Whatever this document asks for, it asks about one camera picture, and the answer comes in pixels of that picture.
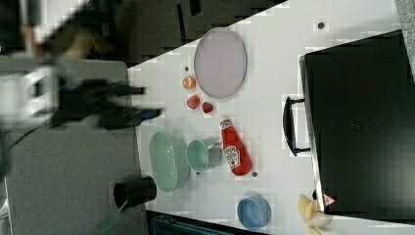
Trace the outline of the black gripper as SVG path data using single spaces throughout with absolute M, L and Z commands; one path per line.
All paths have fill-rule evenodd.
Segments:
M 81 121 L 89 116 L 101 115 L 101 126 L 106 129 L 124 129 L 139 126 L 143 121 L 157 118 L 161 109 L 139 109 L 115 106 L 111 96 L 143 95 L 145 87 L 110 84 L 105 79 L 82 79 L 71 86 L 66 78 L 59 79 L 59 105 L 53 114 L 53 126 L 70 121 Z

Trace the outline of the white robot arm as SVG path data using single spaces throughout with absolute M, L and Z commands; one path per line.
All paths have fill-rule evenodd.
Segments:
M 13 148 L 6 136 L 19 126 L 33 131 L 43 127 L 60 127 L 90 116 L 100 118 L 99 126 L 107 130 L 141 125 L 157 118 L 160 109 L 123 106 L 114 97 L 143 95 L 144 87 L 102 78 L 81 78 L 64 72 L 57 60 L 24 58 L 1 59 L 1 176 L 11 168 Z

